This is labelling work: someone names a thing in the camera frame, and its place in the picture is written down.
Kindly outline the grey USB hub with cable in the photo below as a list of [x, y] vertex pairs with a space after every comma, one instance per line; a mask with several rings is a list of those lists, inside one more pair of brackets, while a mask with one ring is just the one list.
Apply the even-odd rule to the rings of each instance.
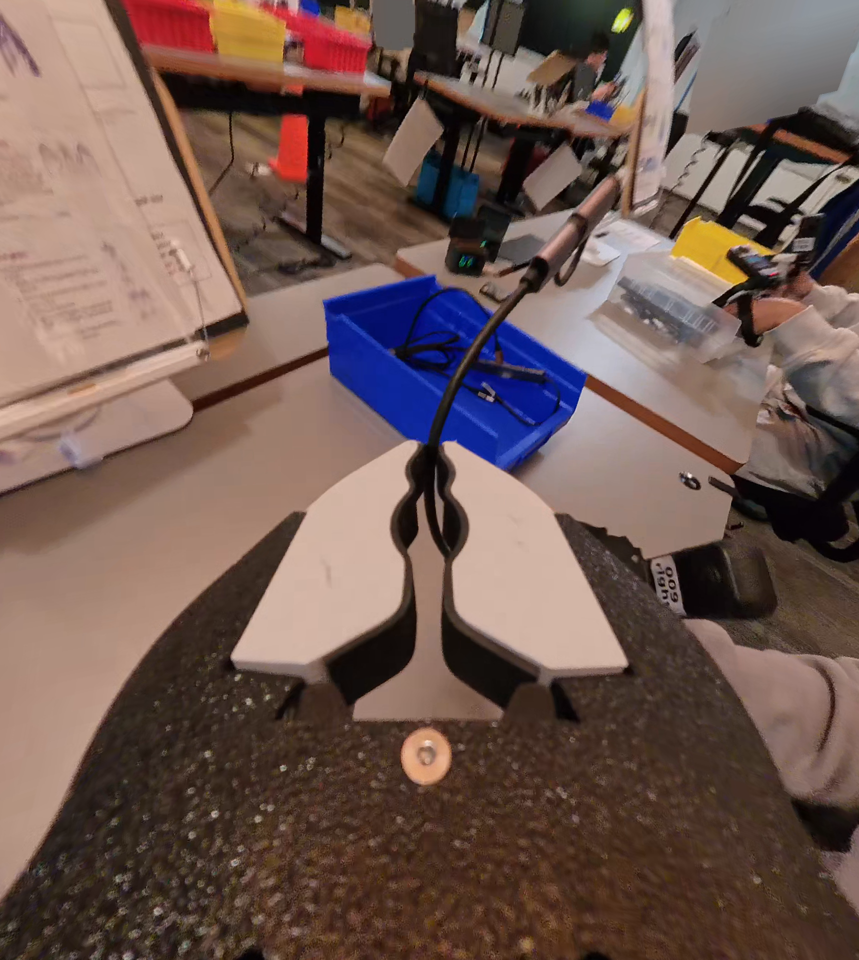
[[450, 556], [452, 548], [447, 542], [436, 509], [440, 446], [447, 419], [464, 380], [473, 364], [481, 357], [488, 341], [495, 337], [500, 326], [520, 303], [539, 293], [548, 282], [553, 282], [557, 287], [563, 287], [569, 282], [592, 232], [613, 210], [621, 194], [622, 186], [615, 175], [606, 176], [599, 186], [591, 190], [589, 196], [568, 215], [567, 221], [556, 234], [546, 241], [530, 260], [516, 287], [495, 309], [447, 380], [423, 446], [422, 479], [423, 510], [428, 531], [437, 551], [445, 559]]

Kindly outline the orange traffic cone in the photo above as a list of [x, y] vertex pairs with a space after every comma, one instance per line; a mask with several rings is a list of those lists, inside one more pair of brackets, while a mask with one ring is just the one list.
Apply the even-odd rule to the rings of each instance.
[[268, 159], [270, 172], [279, 181], [304, 186], [309, 166], [309, 119], [302, 114], [286, 114], [280, 120], [276, 154]]

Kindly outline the black frame table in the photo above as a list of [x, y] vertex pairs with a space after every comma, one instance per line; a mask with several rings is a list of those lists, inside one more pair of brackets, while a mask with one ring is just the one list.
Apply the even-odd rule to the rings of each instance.
[[[805, 106], [763, 125], [736, 127], [708, 138], [723, 148], [712, 176], [737, 144], [751, 148], [716, 218], [730, 230], [747, 218], [780, 233], [831, 176], [846, 167], [859, 167], [859, 119], [828, 104]], [[783, 162], [821, 166], [825, 171], [791, 200], [759, 200], [760, 191]]]

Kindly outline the blue plastic bin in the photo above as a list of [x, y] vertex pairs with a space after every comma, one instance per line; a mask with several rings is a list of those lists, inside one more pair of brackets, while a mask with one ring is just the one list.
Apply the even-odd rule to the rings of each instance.
[[[432, 275], [333, 296], [324, 311], [330, 374], [421, 444], [449, 378], [491, 316], [469, 292]], [[586, 378], [504, 322], [468, 372], [442, 439], [510, 472], [567, 425]]]

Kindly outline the red plastic bin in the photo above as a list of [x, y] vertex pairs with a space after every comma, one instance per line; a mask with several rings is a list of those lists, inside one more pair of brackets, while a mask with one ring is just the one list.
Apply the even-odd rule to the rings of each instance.
[[197, 1], [123, 1], [140, 46], [214, 53], [212, 6]]
[[342, 30], [330, 20], [301, 11], [284, 10], [287, 32], [302, 45], [304, 67], [328, 73], [363, 75], [371, 37]]

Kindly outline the white hanging paper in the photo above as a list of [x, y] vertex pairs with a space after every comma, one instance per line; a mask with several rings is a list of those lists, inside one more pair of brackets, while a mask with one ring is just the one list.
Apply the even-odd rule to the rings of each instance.
[[426, 156], [436, 147], [444, 131], [445, 127], [428, 101], [417, 98], [386, 148], [381, 160], [382, 167], [401, 187], [411, 186]]
[[521, 189], [534, 211], [542, 211], [561, 192], [578, 180], [580, 159], [569, 143], [562, 143], [522, 182]]

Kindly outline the wooden table with black legs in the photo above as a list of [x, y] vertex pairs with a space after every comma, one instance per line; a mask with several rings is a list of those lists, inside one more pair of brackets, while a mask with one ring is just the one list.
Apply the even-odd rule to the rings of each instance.
[[142, 46], [176, 107], [236, 116], [304, 116], [307, 120], [307, 174], [302, 219], [281, 213], [276, 221], [316, 250], [323, 263], [347, 261], [351, 252], [323, 227], [326, 124], [361, 113], [365, 98], [388, 99], [388, 80], [362, 74], [321, 71], [287, 62], [269, 62], [218, 53]]
[[601, 139], [614, 146], [630, 131], [628, 123], [616, 124], [570, 108], [550, 115], [539, 114], [520, 97], [428, 71], [417, 71], [414, 83], [430, 107], [441, 109], [444, 128], [434, 192], [430, 199], [417, 198], [415, 203], [444, 222], [449, 221], [444, 207], [464, 131], [477, 126], [486, 129], [488, 124], [495, 123], [513, 134], [515, 144], [509, 150], [498, 188], [488, 198], [515, 213], [522, 211], [519, 196], [535, 143], [550, 131], [562, 131], [574, 140]]

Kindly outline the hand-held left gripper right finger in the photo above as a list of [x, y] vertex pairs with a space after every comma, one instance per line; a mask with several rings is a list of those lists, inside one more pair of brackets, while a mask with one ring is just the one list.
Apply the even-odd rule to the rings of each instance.
[[501, 710], [522, 688], [618, 676], [628, 656], [554, 511], [454, 441], [439, 450], [448, 670]]

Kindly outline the clear plastic bag of parts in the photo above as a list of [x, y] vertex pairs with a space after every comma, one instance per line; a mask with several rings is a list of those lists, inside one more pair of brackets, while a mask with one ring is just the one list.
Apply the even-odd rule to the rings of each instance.
[[720, 278], [670, 253], [629, 254], [591, 319], [613, 341], [646, 355], [701, 365], [723, 361], [764, 343], [749, 318], [727, 311], [746, 298], [733, 293], [745, 279], [740, 273], [735, 280]]

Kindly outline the white poster board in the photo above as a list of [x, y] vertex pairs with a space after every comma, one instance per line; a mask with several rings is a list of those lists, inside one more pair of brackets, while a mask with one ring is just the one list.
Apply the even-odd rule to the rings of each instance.
[[641, 2], [643, 85], [627, 160], [620, 213], [625, 219], [658, 207], [674, 119], [676, 34], [673, 1]]

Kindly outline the blue bag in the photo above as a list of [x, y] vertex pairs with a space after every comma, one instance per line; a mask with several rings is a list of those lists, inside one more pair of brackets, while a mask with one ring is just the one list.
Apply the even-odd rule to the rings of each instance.
[[[439, 178], [442, 155], [438, 150], [430, 150], [423, 159], [413, 201], [424, 210], [433, 211], [436, 201], [436, 187]], [[474, 216], [480, 197], [481, 178], [475, 172], [467, 171], [458, 165], [452, 167], [447, 191], [438, 215], [445, 221], [453, 218]]]

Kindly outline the paper document stand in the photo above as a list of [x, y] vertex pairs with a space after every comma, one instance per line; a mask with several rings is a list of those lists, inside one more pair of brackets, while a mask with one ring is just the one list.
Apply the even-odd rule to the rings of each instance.
[[0, 2], [0, 496], [186, 427], [245, 297], [122, 2]]

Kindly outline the yellow plastic bin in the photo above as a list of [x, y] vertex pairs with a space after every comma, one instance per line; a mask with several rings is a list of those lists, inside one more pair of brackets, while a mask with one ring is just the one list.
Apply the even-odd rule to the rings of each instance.
[[747, 276], [728, 258], [728, 252], [737, 246], [748, 246], [755, 253], [770, 257], [773, 250], [716, 223], [695, 217], [681, 229], [670, 254], [709, 272], [732, 287]]
[[288, 28], [278, 16], [248, 2], [213, 1], [209, 30], [223, 57], [282, 64]]

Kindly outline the black device with green display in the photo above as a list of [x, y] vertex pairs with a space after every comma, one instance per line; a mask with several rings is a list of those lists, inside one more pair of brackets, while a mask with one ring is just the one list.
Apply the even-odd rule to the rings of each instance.
[[458, 215], [449, 221], [444, 265], [449, 273], [481, 277], [495, 262], [512, 217], [498, 209], [486, 208], [479, 215]]

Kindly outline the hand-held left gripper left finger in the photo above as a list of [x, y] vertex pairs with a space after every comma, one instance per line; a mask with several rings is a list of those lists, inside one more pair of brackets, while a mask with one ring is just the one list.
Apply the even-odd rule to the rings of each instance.
[[235, 670], [329, 684], [355, 703], [406, 668], [420, 466], [406, 440], [309, 506], [231, 652]]

